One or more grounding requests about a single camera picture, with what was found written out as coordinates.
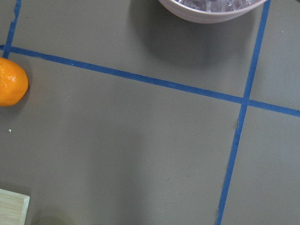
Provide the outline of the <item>orange mandarin fruit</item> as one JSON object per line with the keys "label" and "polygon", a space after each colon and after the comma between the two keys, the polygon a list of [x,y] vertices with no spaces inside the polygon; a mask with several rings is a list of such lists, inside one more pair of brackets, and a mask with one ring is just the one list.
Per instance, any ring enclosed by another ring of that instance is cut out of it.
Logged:
{"label": "orange mandarin fruit", "polygon": [[15,62],[0,58],[0,106],[17,104],[27,92],[28,77]]}

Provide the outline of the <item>pink bowl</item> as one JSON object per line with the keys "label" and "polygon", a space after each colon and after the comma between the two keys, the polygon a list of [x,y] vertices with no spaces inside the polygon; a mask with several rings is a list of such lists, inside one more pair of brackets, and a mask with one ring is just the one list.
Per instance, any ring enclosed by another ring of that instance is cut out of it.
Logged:
{"label": "pink bowl", "polygon": [[204,23],[204,24],[210,24],[210,23],[220,23],[229,21],[231,19],[234,19],[238,16],[241,16],[250,10],[260,6],[265,2],[265,0],[258,0],[253,5],[239,9],[236,11],[231,12],[206,12],[206,11],[200,11],[192,8],[188,8],[182,4],[179,4],[176,2],[176,0],[159,0],[159,2],[170,12],[172,12],[174,15],[190,21],[194,23]]}

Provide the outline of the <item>clear ice cubes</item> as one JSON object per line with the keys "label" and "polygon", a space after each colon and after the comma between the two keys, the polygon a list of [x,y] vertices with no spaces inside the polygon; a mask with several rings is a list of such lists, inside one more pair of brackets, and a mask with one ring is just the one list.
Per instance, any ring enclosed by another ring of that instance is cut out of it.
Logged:
{"label": "clear ice cubes", "polygon": [[247,8],[257,0],[177,0],[188,8],[206,12],[231,12]]}

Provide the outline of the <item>bamboo cutting board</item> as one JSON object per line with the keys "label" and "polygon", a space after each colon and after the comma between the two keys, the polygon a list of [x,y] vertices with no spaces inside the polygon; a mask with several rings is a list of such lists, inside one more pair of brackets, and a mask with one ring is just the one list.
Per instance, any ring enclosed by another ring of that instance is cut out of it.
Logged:
{"label": "bamboo cutting board", "polygon": [[0,190],[0,224],[24,225],[30,197],[27,195]]}

